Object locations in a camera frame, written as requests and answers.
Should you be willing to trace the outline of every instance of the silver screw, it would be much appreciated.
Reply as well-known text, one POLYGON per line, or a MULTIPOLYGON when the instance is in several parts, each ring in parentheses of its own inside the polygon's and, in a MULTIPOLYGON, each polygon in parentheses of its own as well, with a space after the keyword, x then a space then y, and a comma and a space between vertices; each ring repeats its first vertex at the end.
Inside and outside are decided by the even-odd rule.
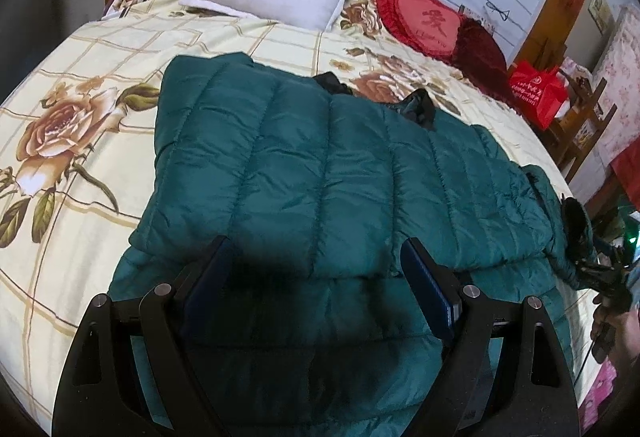
POLYGON ((171 292, 171 286, 168 283, 159 283, 154 287, 154 293, 158 296, 166 296, 171 292))
POLYGON ((527 298, 527 303, 533 307, 533 309, 540 309, 542 307, 542 300, 537 296, 529 296, 527 298))
POLYGON ((462 292, 471 298, 478 298, 478 296, 480 296, 480 290, 474 285, 466 285, 462 288, 462 292))
POLYGON ((108 299, 109 297, 105 295, 105 293, 101 292, 100 294, 94 296, 94 299, 91 300, 91 305, 93 305, 94 307, 102 307, 107 303, 108 299))

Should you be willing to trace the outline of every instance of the heart-shaped cushion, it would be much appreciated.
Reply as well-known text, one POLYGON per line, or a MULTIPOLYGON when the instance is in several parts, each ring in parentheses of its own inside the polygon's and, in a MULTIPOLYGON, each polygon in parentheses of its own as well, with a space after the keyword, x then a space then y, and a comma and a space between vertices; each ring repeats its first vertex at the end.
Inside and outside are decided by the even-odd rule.
POLYGON ((400 42, 450 62, 456 48, 459 13, 439 0, 376 0, 380 19, 400 42))

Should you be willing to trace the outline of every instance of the cream plaid bedspread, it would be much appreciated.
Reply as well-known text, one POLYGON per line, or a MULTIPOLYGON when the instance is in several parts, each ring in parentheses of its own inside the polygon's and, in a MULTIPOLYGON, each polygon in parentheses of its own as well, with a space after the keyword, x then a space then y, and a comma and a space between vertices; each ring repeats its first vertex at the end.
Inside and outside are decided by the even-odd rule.
MULTIPOLYGON (((243 51, 296 74, 332 71, 359 95, 400 99, 417 87, 487 127, 520 165, 570 191, 521 117, 462 75, 396 42, 373 0, 348 0, 332 32, 211 16, 178 0, 116 0, 109 20, 65 40, 0 108, 0 372, 50 432, 60 373, 91 298, 107 290, 154 186, 154 123, 164 68, 177 54, 243 51)), ((576 369, 590 293, 567 287, 576 369)), ((597 369, 590 361, 577 394, 597 369)))

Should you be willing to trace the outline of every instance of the red bag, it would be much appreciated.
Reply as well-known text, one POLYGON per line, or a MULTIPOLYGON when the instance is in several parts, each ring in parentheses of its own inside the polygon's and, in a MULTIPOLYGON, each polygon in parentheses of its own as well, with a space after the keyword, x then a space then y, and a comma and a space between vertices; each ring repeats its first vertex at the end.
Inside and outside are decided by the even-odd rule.
POLYGON ((558 67, 538 71, 529 62, 522 61, 511 75, 509 85, 519 100, 524 116, 542 130, 546 130, 556 117, 568 94, 556 74, 558 67))

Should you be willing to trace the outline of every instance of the green quilted jacket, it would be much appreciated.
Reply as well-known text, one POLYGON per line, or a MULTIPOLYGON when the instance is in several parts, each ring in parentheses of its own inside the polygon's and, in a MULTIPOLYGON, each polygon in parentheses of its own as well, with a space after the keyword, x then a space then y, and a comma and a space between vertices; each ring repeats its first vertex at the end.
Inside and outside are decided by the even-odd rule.
POLYGON ((434 126, 244 54, 167 67, 154 194, 110 294, 143 295, 229 236, 241 253, 190 358, 232 435, 402 433, 441 366, 399 266, 407 237, 489 296, 542 298, 571 364, 556 279, 577 284, 548 179, 483 127, 440 110, 434 126))

